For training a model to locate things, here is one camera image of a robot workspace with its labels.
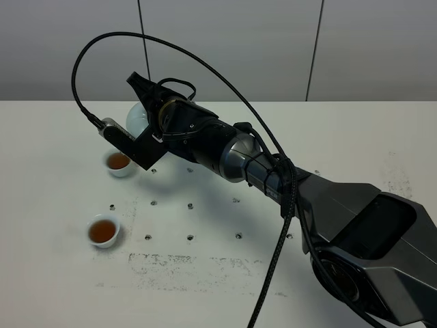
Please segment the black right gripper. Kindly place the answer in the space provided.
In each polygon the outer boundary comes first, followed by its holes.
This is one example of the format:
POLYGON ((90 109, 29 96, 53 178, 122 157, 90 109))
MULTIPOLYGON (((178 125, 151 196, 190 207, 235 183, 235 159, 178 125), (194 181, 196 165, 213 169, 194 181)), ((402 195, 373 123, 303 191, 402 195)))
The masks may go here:
POLYGON ((170 152, 212 171, 221 170, 222 159, 236 138, 236 128, 211 111, 180 97, 161 99, 157 83, 133 72, 127 83, 145 109, 148 126, 132 143, 131 159, 149 169, 170 152))

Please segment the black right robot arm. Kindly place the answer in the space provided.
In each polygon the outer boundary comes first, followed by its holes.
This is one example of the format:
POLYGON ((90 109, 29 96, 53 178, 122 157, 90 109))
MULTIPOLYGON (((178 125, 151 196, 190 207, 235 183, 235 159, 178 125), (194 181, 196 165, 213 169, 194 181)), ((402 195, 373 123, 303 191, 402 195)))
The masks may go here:
POLYGON ((295 204, 302 249, 332 296, 395 325, 436 326, 436 225, 422 205, 371 184, 289 172, 250 124, 228 125, 164 81, 133 73, 128 84, 149 122, 140 166, 171 152, 230 182, 246 181, 281 207, 295 204))

